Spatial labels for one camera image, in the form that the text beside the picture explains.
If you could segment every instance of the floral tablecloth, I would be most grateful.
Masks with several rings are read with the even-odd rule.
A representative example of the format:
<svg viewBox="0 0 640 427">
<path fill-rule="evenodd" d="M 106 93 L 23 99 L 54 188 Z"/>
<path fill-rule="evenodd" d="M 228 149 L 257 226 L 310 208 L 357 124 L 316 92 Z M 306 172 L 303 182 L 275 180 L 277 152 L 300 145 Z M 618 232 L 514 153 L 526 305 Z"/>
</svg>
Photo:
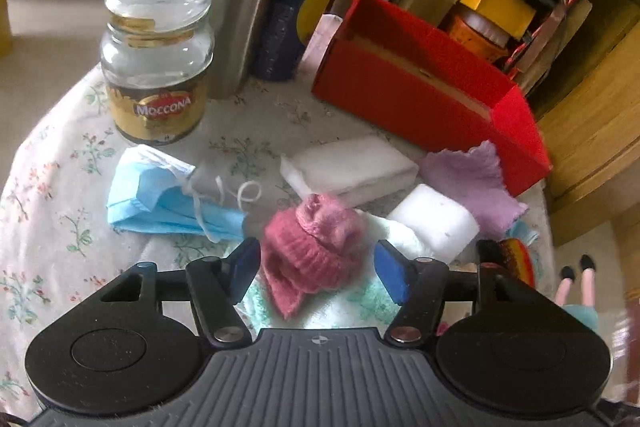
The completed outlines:
<svg viewBox="0 0 640 427">
<path fill-rule="evenodd" d="M 0 410 L 27 419 L 38 412 L 38 404 L 24 372 L 24 354 L 39 331 L 132 264 L 183 268 L 198 257 L 226 255 L 235 246 L 107 225 L 111 179 L 129 143 L 114 129 L 104 87 L 96 67 L 51 109 L 18 149 L 0 199 Z M 259 237 L 276 210 L 299 202 L 279 174 L 281 154 L 367 134 L 389 140 L 411 158 L 422 155 L 314 99 L 301 82 L 249 81 L 241 94 L 208 102 L 196 131 L 164 150 L 200 172 L 220 174 L 231 188 L 259 180 L 263 196 L 246 221 L 248 234 Z M 395 194 L 363 208 L 386 216 L 401 198 Z M 534 252 L 539 289 L 549 295 L 554 269 L 542 191 L 533 187 L 523 198 L 531 206 L 526 219 L 541 234 Z M 164 311 L 190 321 L 188 308 L 180 304 Z"/>
</svg>

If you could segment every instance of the purple cloth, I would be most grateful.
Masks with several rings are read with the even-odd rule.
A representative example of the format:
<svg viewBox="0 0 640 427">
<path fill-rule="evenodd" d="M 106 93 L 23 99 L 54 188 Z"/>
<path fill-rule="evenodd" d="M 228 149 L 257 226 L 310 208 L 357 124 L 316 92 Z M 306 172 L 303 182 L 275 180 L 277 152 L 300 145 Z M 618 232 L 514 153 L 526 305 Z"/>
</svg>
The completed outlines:
<svg viewBox="0 0 640 427">
<path fill-rule="evenodd" d="M 489 141 L 468 152 L 428 153 L 418 165 L 425 183 L 463 205 L 488 238 L 503 239 L 506 230 L 528 209 L 507 192 L 500 158 Z"/>
</svg>

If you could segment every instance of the doll leg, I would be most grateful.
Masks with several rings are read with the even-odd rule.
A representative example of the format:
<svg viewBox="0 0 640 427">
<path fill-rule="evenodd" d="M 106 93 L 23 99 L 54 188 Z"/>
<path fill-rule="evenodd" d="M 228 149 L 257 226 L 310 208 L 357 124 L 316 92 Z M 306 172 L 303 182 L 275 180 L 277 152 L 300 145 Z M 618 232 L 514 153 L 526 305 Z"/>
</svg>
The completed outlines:
<svg viewBox="0 0 640 427">
<path fill-rule="evenodd" d="M 571 285 L 575 281 L 574 269 L 570 266 L 564 266 L 562 270 L 560 270 L 560 279 L 560 285 L 558 286 L 558 291 L 556 292 L 556 298 L 554 299 L 554 302 L 558 306 L 564 306 L 564 303 L 566 302 L 566 296 L 569 295 Z"/>
<path fill-rule="evenodd" d="M 588 255 L 580 258 L 580 268 L 582 268 L 582 280 L 580 289 L 582 291 L 582 305 L 594 307 L 596 305 L 595 275 L 596 265 Z"/>
</svg>

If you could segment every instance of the glass jar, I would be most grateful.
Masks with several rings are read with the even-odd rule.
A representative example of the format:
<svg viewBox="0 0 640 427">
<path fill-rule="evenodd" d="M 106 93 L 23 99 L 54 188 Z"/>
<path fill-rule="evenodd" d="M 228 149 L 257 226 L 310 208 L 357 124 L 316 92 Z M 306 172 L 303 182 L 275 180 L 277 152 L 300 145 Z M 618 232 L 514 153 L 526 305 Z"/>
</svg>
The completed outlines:
<svg viewBox="0 0 640 427">
<path fill-rule="evenodd" d="M 189 134 L 206 106 L 211 0 L 105 0 L 100 63 L 117 129 L 161 145 Z"/>
</svg>

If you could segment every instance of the open red box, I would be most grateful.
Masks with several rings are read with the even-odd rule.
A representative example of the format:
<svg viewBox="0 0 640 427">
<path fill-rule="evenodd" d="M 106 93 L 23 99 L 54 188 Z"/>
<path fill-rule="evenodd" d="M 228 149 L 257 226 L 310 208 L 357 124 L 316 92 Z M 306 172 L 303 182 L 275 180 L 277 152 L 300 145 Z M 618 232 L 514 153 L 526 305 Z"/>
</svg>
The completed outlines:
<svg viewBox="0 0 640 427">
<path fill-rule="evenodd" d="M 383 0 L 354 0 L 312 92 L 426 151 L 467 150 L 491 140 L 513 196 L 551 170 L 518 86 Z"/>
</svg>

